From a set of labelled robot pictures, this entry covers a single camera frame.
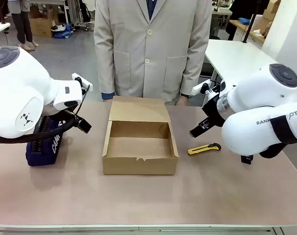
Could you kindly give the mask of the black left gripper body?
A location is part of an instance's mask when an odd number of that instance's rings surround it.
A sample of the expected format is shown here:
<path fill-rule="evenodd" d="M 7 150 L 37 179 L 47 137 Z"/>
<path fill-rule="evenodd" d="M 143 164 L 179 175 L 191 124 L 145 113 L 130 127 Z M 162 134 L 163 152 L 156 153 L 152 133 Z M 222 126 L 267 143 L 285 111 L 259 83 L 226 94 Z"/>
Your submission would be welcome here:
<path fill-rule="evenodd" d="M 78 128 L 79 130 L 81 130 L 84 133 L 88 133 L 92 126 L 90 123 L 88 123 L 84 118 L 76 116 L 75 117 L 75 122 L 74 122 L 74 127 Z"/>

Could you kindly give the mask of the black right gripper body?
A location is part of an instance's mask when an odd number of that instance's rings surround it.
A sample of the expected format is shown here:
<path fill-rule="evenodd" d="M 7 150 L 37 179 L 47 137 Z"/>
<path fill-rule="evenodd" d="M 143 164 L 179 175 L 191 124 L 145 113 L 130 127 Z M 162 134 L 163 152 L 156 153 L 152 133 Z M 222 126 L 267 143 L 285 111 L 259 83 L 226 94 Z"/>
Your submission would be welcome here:
<path fill-rule="evenodd" d="M 217 102 L 218 102 L 219 96 L 215 96 L 207 101 L 206 104 L 203 105 L 202 110 L 207 116 L 210 116 L 212 118 L 214 126 L 222 127 L 225 119 L 220 115 L 218 108 L 217 108 Z"/>

